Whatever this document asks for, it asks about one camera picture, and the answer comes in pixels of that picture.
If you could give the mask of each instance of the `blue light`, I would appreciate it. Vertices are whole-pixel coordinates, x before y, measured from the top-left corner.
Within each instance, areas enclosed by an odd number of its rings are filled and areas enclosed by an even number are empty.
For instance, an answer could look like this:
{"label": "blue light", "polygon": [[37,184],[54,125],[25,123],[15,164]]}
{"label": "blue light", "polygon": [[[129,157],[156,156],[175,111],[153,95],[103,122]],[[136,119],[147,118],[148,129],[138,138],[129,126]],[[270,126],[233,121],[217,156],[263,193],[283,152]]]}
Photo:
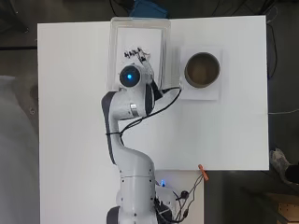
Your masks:
{"label": "blue light", "polygon": [[164,180],[161,180],[161,186],[165,187],[166,186],[166,182]]}

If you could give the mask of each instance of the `wire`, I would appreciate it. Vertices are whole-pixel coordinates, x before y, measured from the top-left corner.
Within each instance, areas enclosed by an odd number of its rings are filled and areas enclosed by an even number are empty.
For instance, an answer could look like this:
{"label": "wire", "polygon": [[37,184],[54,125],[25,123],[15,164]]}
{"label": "wire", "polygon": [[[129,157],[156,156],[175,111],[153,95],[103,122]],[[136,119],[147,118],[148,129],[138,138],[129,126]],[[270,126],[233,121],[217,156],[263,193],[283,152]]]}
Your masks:
{"label": "wire", "polygon": [[274,179],[275,181],[284,184],[286,187],[288,187],[288,188],[291,189],[293,192],[295,192],[297,195],[299,195],[299,191],[298,191],[298,190],[292,188],[290,185],[286,184],[286,183],[283,182],[281,179],[277,179],[277,178],[273,177],[272,175],[266,173],[265,171],[261,171],[261,172],[264,173],[265,175],[270,176],[270,177],[271,177],[272,179]]}
{"label": "wire", "polygon": [[232,13],[231,16],[233,16],[241,7],[243,7],[243,5],[247,2],[247,0],[243,1],[240,6]]}
{"label": "wire", "polygon": [[286,115],[286,114],[292,114],[292,113],[296,113],[299,111],[299,108],[298,109],[294,109],[294,110],[291,110],[291,111],[285,111],[285,112],[272,112],[272,113],[268,113],[269,115]]}
{"label": "wire", "polygon": [[180,202],[180,198],[179,198],[179,196],[174,192],[174,194],[176,195],[176,197],[177,197],[177,201],[178,201],[178,205],[179,205],[179,211],[181,211],[182,209],[183,209],[183,207],[181,206],[181,202]]}
{"label": "wire", "polygon": [[[194,183],[193,188],[189,191],[189,195],[190,195],[192,192],[195,192],[197,186],[200,184],[200,182],[202,181],[202,179],[203,179],[203,175],[199,175],[199,176],[197,177],[197,179],[195,180],[195,183]],[[184,204],[182,205],[182,209],[184,208],[186,202],[187,202],[187,200],[185,200]],[[191,205],[192,202],[193,202],[193,200],[189,203],[189,205],[188,205],[188,207],[187,207],[188,209],[189,209],[189,207],[190,207],[190,205]]]}
{"label": "wire", "polygon": [[273,69],[273,72],[272,72],[271,75],[269,75],[270,71],[269,71],[269,69],[268,69],[268,79],[271,79],[271,78],[274,76],[275,71],[277,70],[277,66],[278,66],[278,50],[277,50],[277,42],[276,42],[276,39],[275,39],[273,26],[270,25],[269,23],[267,23],[267,26],[270,27],[270,30],[271,30],[271,32],[272,32],[273,45],[274,45],[274,52],[275,52],[275,64],[274,64],[274,69]]}
{"label": "wire", "polygon": [[211,15],[212,17],[215,15],[215,13],[216,13],[218,7],[220,6],[220,3],[221,3],[221,0],[218,0],[218,3],[217,3],[217,5],[216,5],[216,7],[215,7],[215,9],[214,9],[214,11],[213,11],[213,13],[212,13],[212,15]]}
{"label": "wire", "polygon": [[112,5],[112,0],[109,0],[109,3],[110,3],[110,6],[111,6],[111,9],[112,9],[112,11],[113,11],[114,16],[118,17],[118,14],[116,14],[116,12],[115,12],[115,10],[114,10],[114,7],[113,7],[113,5]]}
{"label": "wire", "polygon": [[179,97],[179,95],[180,95],[180,93],[181,93],[181,88],[180,88],[180,87],[173,87],[173,88],[171,88],[171,90],[179,90],[179,91],[178,91],[178,94],[176,95],[176,97],[173,99],[173,101],[172,101],[169,105],[167,105],[166,107],[164,107],[164,108],[162,108],[162,109],[160,109],[160,110],[158,110],[158,111],[156,111],[156,112],[154,112],[154,113],[152,113],[152,114],[147,115],[146,117],[143,117],[143,118],[140,118],[140,119],[136,119],[136,120],[134,120],[133,122],[129,123],[129,124],[126,125],[126,126],[122,129],[122,131],[120,132],[121,136],[123,135],[123,133],[124,133],[125,131],[127,131],[128,129],[130,129],[130,128],[136,126],[136,125],[139,124],[139,123],[141,123],[144,119],[148,119],[148,118],[150,118],[150,117],[152,117],[152,116],[155,116],[155,115],[157,115],[157,114],[159,114],[159,113],[165,111],[170,105],[172,105],[172,104],[178,99],[178,97]]}
{"label": "wire", "polygon": [[182,212],[182,209],[184,207],[184,205],[186,204],[187,200],[185,200],[184,204],[181,206],[181,209],[179,211],[179,213],[177,214],[177,217],[175,220],[169,220],[167,219],[166,217],[162,216],[162,214],[159,213],[159,210],[156,208],[156,211],[158,212],[159,216],[166,222],[166,223],[180,223],[182,222],[187,216],[188,216],[188,213],[189,213],[189,208],[191,206],[191,204],[195,201],[195,191],[196,191],[196,188],[197,186],[201,183],[202,179],[203,179],[203,175],[199,175],[194,183],[194,186],[193,188],[189,191],[189,194],[192,193],[193,195],[193,198],[192,200],[189,202],[187,208],[185,209],[184,213],[183,213],[183,218],[182,219],[178,219],[178,216],[180,216],[180,213]]}

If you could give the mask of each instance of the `metal bowl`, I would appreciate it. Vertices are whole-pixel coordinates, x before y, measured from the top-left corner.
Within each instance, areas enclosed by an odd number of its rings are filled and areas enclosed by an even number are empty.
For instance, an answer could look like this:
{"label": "metal bowl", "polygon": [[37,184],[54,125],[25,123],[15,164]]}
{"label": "metal bowl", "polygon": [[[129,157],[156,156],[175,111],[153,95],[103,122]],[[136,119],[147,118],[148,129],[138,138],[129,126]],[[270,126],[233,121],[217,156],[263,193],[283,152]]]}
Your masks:
{"label": "metal bowl", "polygon": [[194,54],[185,67],[185,77],[195,88],[204,88],[212,84],[219,76],[221,67],[215,56],[201,52]]}

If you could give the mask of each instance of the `black cable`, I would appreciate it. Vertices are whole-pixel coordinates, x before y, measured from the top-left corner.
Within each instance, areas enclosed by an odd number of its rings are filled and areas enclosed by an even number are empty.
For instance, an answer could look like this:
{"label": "black cable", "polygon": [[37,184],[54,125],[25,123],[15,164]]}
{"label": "black cable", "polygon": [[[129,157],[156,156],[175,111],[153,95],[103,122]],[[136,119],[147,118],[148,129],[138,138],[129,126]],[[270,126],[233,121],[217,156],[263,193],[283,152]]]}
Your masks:
{"label": "black cable", "polygon": [[[189,191],[189,195],[190,195],[192,192],[193,192],[193,193],[195,192],[197,186],[201,183],[202,179],[203,179],[203,175],[199,175],[199,176],[197,177],[197,179],[195,180],[195,183],[194,183],[193,188]],[[182,209],[184,208],[186,202],[187,202],[187,199],[185,200],[184,204],[182,205]]]}
{"label": "black cable", "polygon": [[25,50],[25,49],[37,49],[37,46],[0,47],[0,51],[1,50]]}
{"label": "black cable", "polygon": [[158,110],[158,111],[156,111],[156,112],[154,112],[154,113],[152,113],[152,114],[147,115],[146,117],[143,117],[143,118],[140,118],[140,119],[136,119],[136,120],[134,120],[133,122],[129,123],[128,125],[126,125],[126,126],[122,129],[122,131],[121,131],[121,136],[123,135],[123,133],[124,133],[125,131],[127,131],[128,129],[130,129],[130,128],[136,126],[136,125],[139,124],[139,123],[141,123],[144,119],[148,119],[148,118],[150,118],[150,117],[152,117],[152,116],[155,116],[156,114],[159,114],[159,113],[165,111],[170,105],[172,105],[172,104],[177,100],[177,98],[179,97],[179,95],[180,95],[180,93],[181,93],[181,88],[180,88],[180,87],[173,87],[173,88],[170,88],[169,90],[179,90],[179,91],[178,91],[178,94],[176,95],[176,97],[173,99],[173,101],[172,101],[169,105],[167,105],[166,107],[164,107],[164,108],[162,108],[162,109],[160,109],[160,110]]}
{"label": "black cable", "polygon": [[275,64],[274,64],[274,69],[273,69],[273,72],[272,72],[271,75],[270,75],[270,70],[268,69],[268,79],[271,79],[274,76],[274,74],[277,70],[277,66],[278,66],[278,50],[277,50],[277,42],[276,42],[276,39],[275,39],[273,26],[268,24],[268,23],[267,23],[267,26],[270,27],[270,30],[271,30],[271,33],[272,33],[273,46],[274,46],[274,52],[275,52]]}
{"label": "black cable", "polygon": [[[185,209],[185,211],[184,211],[184,213],[183,213],[183,218],[182,218],[182,219],[177,220],[177,218],[178,218],[178,216],[177,216],[177,217],[176,217],[176,220],[169,220],[169,219],[167,219],[166,217],[164,217],[162,214],[160,214],[159,211],[158,211],[157,208],[156,208],[157,213],[159,214],[159,216],[160,216],[166,223],[180,223],[180,222],[182,222],[182,221],[188,216],[188,214],[189,214],[189,208],[190,208],[191,204],[195,201],[195,191],[196,191],[196,188],[197,188],[197,186],[201,183],[201,181],[202,181],[203,178],[204,178],[203,175],[199,175],[199,176],[197,177],[195,183],[194,183],[193,188],[190,190],[190,193],[193,193],[193,198],[192,198],[192,200],[189,202],[187,208]],[[181,213],[181,211],[182,211],[184,205],[186,204],[186,202],[187,202],[187,199],[186,199],[185,203],[182,205],[182,208],[181,208],[180,211],[179,211],[180,213]]]}
{"label": "black cable", "polygon": [[211,15],[212,17],[215,15],[215,12],[217,11],[218,7],[220,6],[220,3],[221,3],[221,0],[218,0],[218,3],[217,3],[217,5],[216,5],[216,7],[215,7],[215,9],[214,9],[214,11]]}
{"label": "black cable", "polygon": [[182,206],[181,206],[181,202],[180,202],[180,198],[179,198],[179,196],[174,192],[174,194],[176,195],[176,197],[177,197],[177,201],[178,201],[178,205],[179,205],[179,211],[181,211],[183,208],[182,208]]}
{"label": "black cable", "polygon": [[261,171],[261,172],[264,173],[264,174],[266,174],[266,175],[268,175],[268,176],[270,176],[270,177],[271,177],[272,179],[274,179],[275,181],[284,184],[285,186],[287,186],[289,189],[291,189],[293,192],[295,192],[295,193],[299,196],[299,191],[298,191],[298,190],[292,188],[290,185],[287,185],[287,184],[286,184],[285,182],[283,182],[281,179],[276,179],[276,178],[274,178],[273,176],[271,176],[270,174],[266,173],[265,171]]}
{"label": "black cable", "polygon": [[116,12],[115,12],[115,10],[114,10],[114,7],[113,7],[113,5],[112,5],[112,0],[109,0],[109,3],[110,3],[110,6],[111,6],[111,9],[112,9],[112,11],[113,11],[114,16],[118,17],[118,14],[116,14]]}
{"label": "black cable", "polygon": [[247,2],[247,0],[243,1],[240,6],[233,12],[233,14],[231,16],[233,16],[241,7],[243,7],[243,5]]}

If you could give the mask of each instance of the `brown contents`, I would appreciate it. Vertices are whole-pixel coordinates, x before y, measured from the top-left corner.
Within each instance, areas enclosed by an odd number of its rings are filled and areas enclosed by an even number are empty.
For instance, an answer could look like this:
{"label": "brown contents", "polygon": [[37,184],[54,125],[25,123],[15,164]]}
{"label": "brown contents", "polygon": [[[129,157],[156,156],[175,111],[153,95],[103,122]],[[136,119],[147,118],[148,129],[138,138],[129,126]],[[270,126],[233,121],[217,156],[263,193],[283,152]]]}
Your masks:
{"label": "brown contents", "polygon": [[213,55],[198,53],[189,59],[185,68],[185,77],[192,86],[204,88],[217,79],[219,72],[219,63]]}

